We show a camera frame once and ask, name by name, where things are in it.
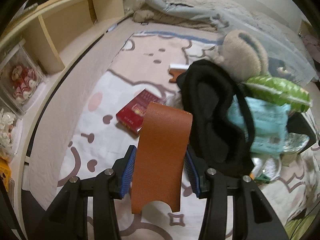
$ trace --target yellow box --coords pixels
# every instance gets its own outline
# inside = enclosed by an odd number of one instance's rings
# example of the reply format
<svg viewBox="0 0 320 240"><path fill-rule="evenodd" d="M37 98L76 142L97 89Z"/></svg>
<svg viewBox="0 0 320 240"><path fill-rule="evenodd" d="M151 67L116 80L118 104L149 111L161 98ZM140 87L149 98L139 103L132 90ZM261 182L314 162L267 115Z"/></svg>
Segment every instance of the yellow box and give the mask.
<svg viewBox="0 0 320 240"><path fill-rule="evenodd" d="M11 178L11 169L7 162L0 158L0 177L3 181L4 187L9 192L9 179Z"/></svg>

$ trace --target black eye mask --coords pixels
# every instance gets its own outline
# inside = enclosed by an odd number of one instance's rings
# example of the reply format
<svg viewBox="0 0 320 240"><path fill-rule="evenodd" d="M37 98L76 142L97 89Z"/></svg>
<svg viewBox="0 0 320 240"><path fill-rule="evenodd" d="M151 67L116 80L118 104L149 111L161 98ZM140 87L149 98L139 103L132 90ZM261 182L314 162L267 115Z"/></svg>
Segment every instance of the black eye mask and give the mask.
<svg viewBox="0 0 320 240"><path fill-rule="evenodd" d="M254 140L253 120L237 84L221 67L207 60L191 64L177 78L185 111L193 114L190 145L197 157L226 176L249 175L253 164L250 147ZM236 95L248 130L244 132L227 119Z"/></svg>

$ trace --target pink cheek spot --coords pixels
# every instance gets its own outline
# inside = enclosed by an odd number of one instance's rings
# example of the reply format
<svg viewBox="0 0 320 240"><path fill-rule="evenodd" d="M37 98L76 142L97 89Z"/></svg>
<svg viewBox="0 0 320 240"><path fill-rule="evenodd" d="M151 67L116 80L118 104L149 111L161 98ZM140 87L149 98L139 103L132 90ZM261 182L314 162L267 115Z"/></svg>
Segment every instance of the pink cheek spot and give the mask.
<svg viewBox="0 0 320 240"><path fill-rule="evenodd" d="M88 110L90 112L97 110L98 106L101 104L101 101L102 101L102 93L101 92L95 93L89 100Z"/></svg>

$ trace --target barcode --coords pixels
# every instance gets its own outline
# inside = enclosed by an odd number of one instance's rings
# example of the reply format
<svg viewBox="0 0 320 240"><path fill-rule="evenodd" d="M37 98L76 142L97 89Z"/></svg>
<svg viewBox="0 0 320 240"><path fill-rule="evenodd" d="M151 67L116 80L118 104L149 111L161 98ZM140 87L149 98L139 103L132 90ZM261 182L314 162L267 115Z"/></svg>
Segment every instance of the barcode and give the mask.
<svg viewBox="0 0 320 240"><path fill-rule="evenodd" d="M280 138L278 137L270 137L269 139L269 143L272 143L272 144L279 144L280 142Z"/></svg>

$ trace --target wooden bed frame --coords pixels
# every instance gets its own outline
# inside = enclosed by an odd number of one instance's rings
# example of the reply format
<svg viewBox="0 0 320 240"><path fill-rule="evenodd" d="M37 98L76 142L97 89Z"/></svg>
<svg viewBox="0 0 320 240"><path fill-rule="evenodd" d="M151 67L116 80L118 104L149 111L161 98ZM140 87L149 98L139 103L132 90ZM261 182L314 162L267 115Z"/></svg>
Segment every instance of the wooden bed frame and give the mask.
<svg viewBox="0 0 320 240"><path fill-rule="evenodd" d="M49 75L48 82L23 116L19 149L9 164L14 187L14 211L24 234L22 172L29 142L50 96L77 59L110 27L132 14L136 0L49 0L13 20L0 37L0 52L10 50L21 38L31 58Z"/></svg>

